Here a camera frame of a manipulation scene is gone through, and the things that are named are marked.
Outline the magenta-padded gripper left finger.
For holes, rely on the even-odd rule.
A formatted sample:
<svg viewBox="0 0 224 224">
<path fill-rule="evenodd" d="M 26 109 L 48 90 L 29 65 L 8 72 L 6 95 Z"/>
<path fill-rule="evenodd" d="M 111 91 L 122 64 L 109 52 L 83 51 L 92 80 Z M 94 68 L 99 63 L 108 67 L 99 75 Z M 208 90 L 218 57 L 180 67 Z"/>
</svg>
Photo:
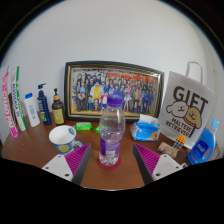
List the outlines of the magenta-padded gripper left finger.
<svg viewBox="0 0 224 224">
<path fill-rule="evenodd" d="M 91 152 L 91 145 L 86 144 L 67 155 L 57 154 L 43 166 L 43 170 L 80 185 Z"/>
</svg>

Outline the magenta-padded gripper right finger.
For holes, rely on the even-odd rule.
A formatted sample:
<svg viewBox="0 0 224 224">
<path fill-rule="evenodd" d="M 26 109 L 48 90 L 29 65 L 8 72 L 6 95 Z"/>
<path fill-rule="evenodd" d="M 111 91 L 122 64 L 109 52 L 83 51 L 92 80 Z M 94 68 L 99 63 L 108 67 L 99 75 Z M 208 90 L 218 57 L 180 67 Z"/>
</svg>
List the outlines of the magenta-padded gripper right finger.
<svg viewBox="0 0 224 224">
<path fill-rule="evenodd" d="M 133 154 L 145 185 L 182 169 L 169 155 L 159 155 L 136 143 L 133 144 Z"/>
</svg>

